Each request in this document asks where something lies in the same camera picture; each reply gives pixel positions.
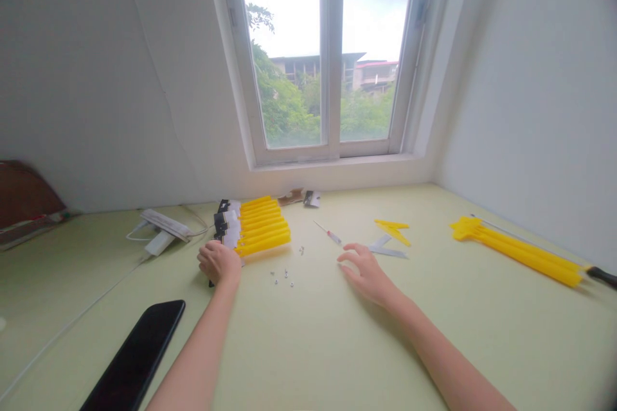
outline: light green desk surface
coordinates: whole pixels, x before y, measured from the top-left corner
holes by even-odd
[[[375,218],[410,226],[403,230],[410,248],[386,245],[409,259],[378,255],[383,269],[516,407],[605,403],[616,383],[617,293],[595,282],[566,288],[480,244],[454,241],[449,224],[476,213],[558,248],[434,185],[324,193],[321,204],[284,207],[292,244],[243,269],[215,410],[445,409],[396,325],[353,293],[335,261],[341,248],[313,223],[345,242],[370,244],[383,235]],[[216,206],[193,209],[211,223]],[[158,210],[202,228],[181,207]],[[0,254],[0,316],[8,322],[0,333],[0,393],[145,255],[146,243],[124,237],[138,222],[138,211],[81,216]],[[0,408],[78,410],[143,311],[184,299],[144,409],[210,299],[195,256],[211,234],[177,241],[131,273],[50,347]]]

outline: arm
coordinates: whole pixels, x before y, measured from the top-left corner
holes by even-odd
[[[242,265],[238,254],[218,241],[201,247],[197,259],[199,268],[216,284],[216,289],[147,411],[209,410],[214,397]]]
[[[390,281],[367,247],[348,244],[344,249],[354,249],[357,253],[346,252],[337,260],[351,261],[360,270],[358,275],[342,265],[347,280],[360,294],[381,305],[400,322],[452,411],[515,409]]]

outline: tree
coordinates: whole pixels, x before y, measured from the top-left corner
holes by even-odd
[[[246,6],[249,27],[274,33],[273,15],[261,6]],[[296,76],[298,86],[270,61],[267,53],[251,41],[259,89],[265,137],[270,148],[319,144],[321,126],[321,79]],[[341,140],[379,139],[388,136],[395,86],[383,94],[341,89]]]
[[[249,27],[251,29],[257,30],[259,27],[265,26],[270,32],[274,33],[273,15],[267,8],[249,3],[246,6],[246,14],[249,18]]]

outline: screwdriver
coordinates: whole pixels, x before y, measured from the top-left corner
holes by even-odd
[[[332,231],[326,230],[323,226],[321,226],[321,225],[320,225],[320,224],[318,224],[317,222],[315,222],[315,224],[316,224],[319,228],[323,229],[323,230],[324,230],[324,231],[328,234],[328,236],[330,236],[330,239],[331,239],[332,241],[336,242],[338,245],[342,245],[342,244],[343,244],[343,241],[341,241],[341,239],[340,239],[340,238],[339,238],[336,234],[334,234]]]

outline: yellow 3d printed part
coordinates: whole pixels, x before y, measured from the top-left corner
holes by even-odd
[[[385,231],[386,233],[388,233],[390,236],[392,236],[395,239],[398,239],[399,241],[401,241],[404,245],[406,246],[411,246],[411,243],[407,240],[407,238],[405,236],[403,236],[399,230],[396,230],[392,227],[389,227],[387,225],[384,225],[383,223],[377,222],[376,225],[378,227],[380,227],[383,231]]]
[[[452,237],[455,240],[481,242],[566,286],[575,287],[583,279],[579,274],[582,268],[576,263],[486,228],[479,218],[463,216],[450,226],[454,229]]]
[[[254,254],[255,252],[272,249],[273,247],[278,247],[280,245],[287,244],[288,242],[291,242],[291,232],[289,230],[281,234],[277,234],[276,236],[271,236],[270,238],[260,240],[255,244],[239,246],[236,248],[236,252],[240,257],[246,257],[247,255]]]
[[[406,223],[387,222],[385,220],[375,220],[375,223],[381,223],[382,225],[388,226],[390,228],[409,228],[409,225]]]
[[[289,225],[270,196],[242,204],[238,221],[240,239],[235,249],[240,257],[291,242]]]

